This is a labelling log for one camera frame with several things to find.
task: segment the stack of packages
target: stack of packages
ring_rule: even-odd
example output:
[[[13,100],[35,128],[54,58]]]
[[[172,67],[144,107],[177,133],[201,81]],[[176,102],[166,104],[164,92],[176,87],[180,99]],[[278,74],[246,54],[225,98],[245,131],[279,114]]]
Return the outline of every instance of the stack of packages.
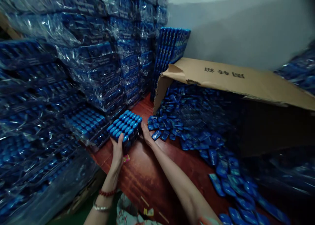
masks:
[[[190,30],[166,27],[160,29],[152,75],[151,101],[155,98],[155,89],[157,88],[160,73],[166,71],[168,64],[174,64],[183,57],[189,36]]]
[[[221,214],[223,223],[270,224],[256,211],[256,202],[284,224],[288,217],[263,198],[257,184],[230,150],[238,145],[237,129],[242,125],[245,106],[240,96],[174,81],[167,89],[156,116],[148,119],[148,129],[156,130],[154,140],[180,139],[183,150],[198,150],[205,162],[215,167],[209,174],[219,196],[233,198],[237,207],[230,216]]]
[[[35,202],[41,196],[54,194],[57,202],[56,193],[65,187],[55,179],[78,171],[71,161],[80,160],[82,169],[89,173],[79,177],[79,184],[75,177],[69,178],[67,185],[74,186],[75,193],[96,169],[91,167],[92,160],[82,155],[63,118],[85,99],[67,80],[53,54],[52,46],[34,40],[0,43],[1,222],[10,223],[25,216],[26,208],[42,205],[42,201]],[[60,195],[64,204],[59,205],[71,201],[75,193]],[[49,207],[46,204],[36,213],[46,214],[42,219],[47,222],[58,211],[56,206],[50,201]]]
[[[315,43],[275,73],[315,95]]]

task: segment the cardboard box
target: cardboard box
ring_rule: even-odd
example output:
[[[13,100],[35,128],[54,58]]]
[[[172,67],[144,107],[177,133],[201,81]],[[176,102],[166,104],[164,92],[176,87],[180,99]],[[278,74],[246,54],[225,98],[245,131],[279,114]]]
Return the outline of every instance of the cardboard box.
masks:
[[[315,97],[270,71],[181,58],[158,80],[154,114],[173,80],[242,95],[248,101],[239,145],[242,157],[313,145]]]

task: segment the pile of blue packets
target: pile of blue packets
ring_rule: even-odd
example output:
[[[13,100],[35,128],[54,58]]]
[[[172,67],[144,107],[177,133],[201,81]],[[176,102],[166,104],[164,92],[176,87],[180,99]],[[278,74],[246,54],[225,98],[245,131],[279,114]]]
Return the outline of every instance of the pile of blue packets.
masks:
[[[294,57],[288,64],[274,71],[284,79],[315,95],[315,46]]]
[[[139,128],[142,118],[133,112],[126,110],[107,128],[107,133],[118,142],[122,133],[124,139],[122,141],[123,153],[126,155],[139,135]]]
[[[270,224],[256,212],[257,202],[276,219],[290,224],[283,212],[258,193],[257,184],[226,147],[237,134],[244,112],[245,105],[236,94],[174,81],[156,116],[149,117],[148,129],[157,130],[154,140],[179,137],[183,150],[198,150],[205,162],[216,168],[216,173],[209,175],[214,188],[219,196],[233,197],[238,209],[230,208],[230,217],[221,214],[222,222]]]
[[[151,89],[151,100],[154,100],[158,77],[161,72],[166,71],[168,64],[174,64],[183,57],[190,30],[162,27],[159,33],[158,46],[154,71],[152,74],[153,86]]]

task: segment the blue small packet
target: blue small packet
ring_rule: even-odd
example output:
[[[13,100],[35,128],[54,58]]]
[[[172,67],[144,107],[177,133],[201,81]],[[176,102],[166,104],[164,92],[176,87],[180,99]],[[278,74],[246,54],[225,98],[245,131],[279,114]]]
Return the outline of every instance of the blue small packet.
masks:
[[[259,225],[270,225],[270,222],[265,215],[259,214],[258,212],[255,212],[255,214]]]
[[[272,216],[278,219],[280,222],[284,224],[291,224],[288,216],[280,211],[276,206],[269,203],[265,198],[263,198],[259,193],[257,195],[256,201]]]
[[[167,137],[169,136],[170,132],[165,130],[163,131],[162,135],[161,135],[161,140],[166,141]]]
[[[243,210],[239,206],[238,206],[238,210],[239,210],[240,215],[246,222],[250,224],[258,225],[257,219],[252,211]]]
[[[154,141],[156,141],[161,135],[162,135],[162,132],[157,130],[151,137]]]
[[[171,133],[171,134],[170,134],[170,140],[173,140],[173,141],[174,141],[175,139],[176,139],[176,136]]]
[[[212,166],[217,165],[217,151],[215,149],[208,149],[210,162]]]
[[[216,173],[223,178],[227,178],[228,162],[225,160],[220,160],[216,168]]]
[[[244,197],[245,199],[247,199],[253,206],[255,205],[255,201],[254,199],[249,195],[247,194],[246,192],[244,192],[243,190],[241,190],[237,184],[236,184],[236,181],[237,181],[237,177],[233,176],[233,175],[228,175],[227,176],[229,182],[230,182],[230,185],[231,187],[233,188],[233,190],[239,194],[240,196]]]
[[[236,202],[240,205],[241,208],[248,211],[254,211],[255,206],[249,203],[247,200],[241,197],[235,197]]]
[[[257,198],[258,192],[257,192],[256,188],[254,188],[254,187],[252,186],[251,183],[248,183],[247,181],[245,181],[244,184],[243,184],[243,186],[244,186],[244,190],[245,190],[248,194],[250,194],[250,195],[251,195],[252,197],[254,197],[254,198]]]
[[[221,184],[225,194],[236,197],[235,191],[232,189],[232,187],[229,184],[229,181],[226,178],[221,178]]]
[[[219,214],[219,219],[224,225],[233,225],[231,218],[226,214]]]
[[[229,214],[232,221],[237,225],[248,225],[247,222],[243,221],[238,211],[234,208],[229,207]]]
[[[221,197],[225,197],[225,193],[222,190],[220,180],[215,173],[209,174],[210,180],[213,184],[214,189],[216,189],[217,193]]]

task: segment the red wooden floor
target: red wooden floor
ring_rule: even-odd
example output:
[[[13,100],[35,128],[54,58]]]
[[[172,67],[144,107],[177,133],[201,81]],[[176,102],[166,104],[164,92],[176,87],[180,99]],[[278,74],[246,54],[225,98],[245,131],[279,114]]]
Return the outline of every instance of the red wooden floor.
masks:
[[[141,116],[144,122],[153,115],[153,103],[149,95],[140,101],[132,110]],[[201,159],[196,151],[183,151],[180,148],[179,140],[166,142],[158,139],[159,147],[187,174],[192,182],[203,194],[209,205],[216,214],[228,213],[228,207],[233,206],[233,200],[219,197],[213,188],[208,177],[214,173]],[[92,157],[108,173],[112,162],[113,145],[110,141]],[[165,177],[162,168],[158,164],[151,149],[146,143],[139,139],[129,151],[130,161],[123,165],[118,187],[126,194],[138,209],[154,209],[154,216],[150,217],[162,224],[188,224],[188,220],[179,200]],[[261,208],[259,213],[266,215],[271,224],[280,224]]]

